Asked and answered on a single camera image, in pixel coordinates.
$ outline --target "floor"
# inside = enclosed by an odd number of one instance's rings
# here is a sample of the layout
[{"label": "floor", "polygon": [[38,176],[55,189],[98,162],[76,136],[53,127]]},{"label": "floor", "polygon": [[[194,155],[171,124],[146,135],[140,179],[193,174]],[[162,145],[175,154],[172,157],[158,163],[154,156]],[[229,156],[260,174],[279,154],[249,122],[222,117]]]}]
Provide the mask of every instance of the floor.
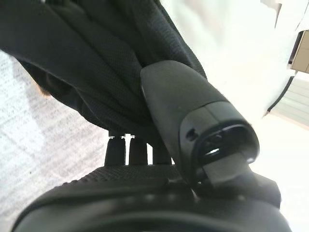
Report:
[{"label": "floor", "polygon": [[[162,2],[209,81],[253,123],[261,154],[252,169],[278,182],[281,212],[295,232],[308,231],[308,131],[261,119],[291,75],[286,64],[305,1],[282,4],[278,19],[259,0]],[[0,52],[0,231],[40,194],[101,166],[107,140],[105,130],[38,94],[20,64]]]}]

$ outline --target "perforated black fabric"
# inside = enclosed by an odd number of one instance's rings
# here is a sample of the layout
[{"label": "perforated black fabric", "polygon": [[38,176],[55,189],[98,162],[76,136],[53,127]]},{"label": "perforated black fabric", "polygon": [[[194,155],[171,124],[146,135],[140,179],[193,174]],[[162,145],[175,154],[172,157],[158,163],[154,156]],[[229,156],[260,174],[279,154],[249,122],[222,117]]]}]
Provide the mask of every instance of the perforated black fabric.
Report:
[{"label": "perforated black fabric", "polygon": [[89,122],[161,146],[141,69],[175,60],[205,73],[159,0],[46,2],[0,1],[0,49]]},{"label": "perforated black fabric", "polygon": [[78,182],[101,182],[131,179],[180,178],[174,165],[100,167]]}]

